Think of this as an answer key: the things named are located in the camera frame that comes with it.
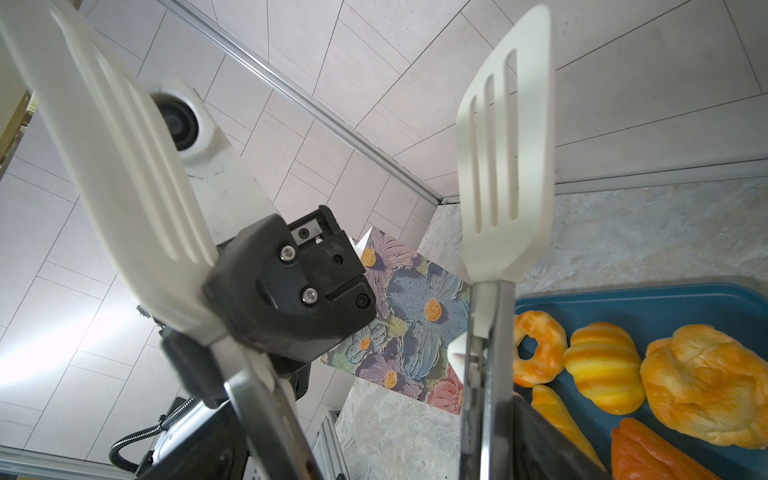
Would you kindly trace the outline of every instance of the floral painting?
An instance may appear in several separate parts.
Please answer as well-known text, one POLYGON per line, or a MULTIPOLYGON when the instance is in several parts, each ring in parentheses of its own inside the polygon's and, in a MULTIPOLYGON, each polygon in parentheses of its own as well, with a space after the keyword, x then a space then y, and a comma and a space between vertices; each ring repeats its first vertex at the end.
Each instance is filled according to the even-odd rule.
POLYGON ((323 361, 458 414, 462 383, 447 348, 467 330, 469 285, 375 227, 361 261, 376 294, 376 319, 323 361))

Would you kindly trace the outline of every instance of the screw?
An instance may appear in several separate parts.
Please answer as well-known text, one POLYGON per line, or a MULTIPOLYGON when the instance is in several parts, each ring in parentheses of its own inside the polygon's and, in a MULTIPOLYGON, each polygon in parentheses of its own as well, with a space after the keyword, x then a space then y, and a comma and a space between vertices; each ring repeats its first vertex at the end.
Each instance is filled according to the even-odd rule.
POLYGON ((294 258, 296 258, 296 249, 293 248, 292 246, 286 245, 282 249, 280 249, 280 259, 284 263, 288 263, 294 258))
POLYGON ((360 293, 357 298, 355 298, 355 305, 357 305, 357 308, 364 309, 368 308, 368 305, 371 304, 371 298, 367 296, 364 293, 360 293))
POLYGON ((307 305, 315 303, 317 301, 317 290, 312 287, 304 290, 304 293, 301 294, 301 301, 307 305))

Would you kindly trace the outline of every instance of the toy food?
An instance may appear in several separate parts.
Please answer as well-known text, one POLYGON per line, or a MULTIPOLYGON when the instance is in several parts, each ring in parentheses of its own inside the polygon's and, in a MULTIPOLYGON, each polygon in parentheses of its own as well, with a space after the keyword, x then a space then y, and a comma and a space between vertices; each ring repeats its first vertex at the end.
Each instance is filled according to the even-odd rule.
POLYGON ((640 355, 629 333, 613 323, 576 330, 563 359, 578 391, 600 410, 626 415, 643 405, 640 355))
POLYGON ((682 326, 648 346, 640 374, 669 428, 714 445, 768 446, 768 362, 725 333, 682 326))
POLYGON ((581 433, 560 396, 553 389, 544 385, 534 386, 531 394, 533 395, 531 406, 541 413, 541 416, 547 419, 560 433, 565 435, 566 439, 571 440, 571 443, 576 445, 591 461, 605 470, 603 462, 598 458, 598 454, 587 437, 581 433))
POLYGON ((611 441, 614 480, 719 480, 635 419, 622 419, 611 441))
POLYGON ((568 347, 565 330, 546 312, 524 312, 515 318, 515 357, 512 375, 515 384, 532 387, 551 382, 563 371, 563 352, 568 347), (526 336, 538 342, 530 359, 523 360, 518 347, 526 336))

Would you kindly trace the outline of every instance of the donut hole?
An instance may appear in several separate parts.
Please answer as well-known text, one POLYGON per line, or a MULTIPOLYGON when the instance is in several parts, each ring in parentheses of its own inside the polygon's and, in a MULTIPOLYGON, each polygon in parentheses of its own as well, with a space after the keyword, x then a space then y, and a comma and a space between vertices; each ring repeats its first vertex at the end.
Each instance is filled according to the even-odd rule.
POLYGON ((518 347, 518 355, 521 360, 529 360, 533 357, 533 354, 538 348, 538 342, 532 339, 530 336, 525 336, 520 346, 518 347))

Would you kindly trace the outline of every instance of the blue tray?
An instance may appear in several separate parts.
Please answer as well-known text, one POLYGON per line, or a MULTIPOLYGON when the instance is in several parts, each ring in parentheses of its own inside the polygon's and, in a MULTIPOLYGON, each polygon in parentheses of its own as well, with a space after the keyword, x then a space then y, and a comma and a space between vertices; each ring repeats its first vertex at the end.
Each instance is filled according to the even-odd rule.
MULTIPOLYGON (((641 357, 648 343, 672 336, 683 325, 705 323, 732 336, 763 359, 768 359, 768 300, 747 288, 728 283, 666 286, 540 296, 518 300, 516 313, 543 310, 562 326, 570 340, 574 330, 594 322, 610 322, 627 330, 641 357)), ((520 345, 522 358, 530 358, 536 348, 533 339, 520 345)), ((548 384, 565 402, 574 420, 611 468, 611 430, 621 415, 603 412, 576 389, 573 377, 563 371, 548 384)), ((528 401, 531 390, 515 387, 528 401)), ((695 458, 723 480, 768 480, 768 449, 718 447, 683 435, 662 425, 645 402, 626 415, 643 422, 669 443, 695 458)))

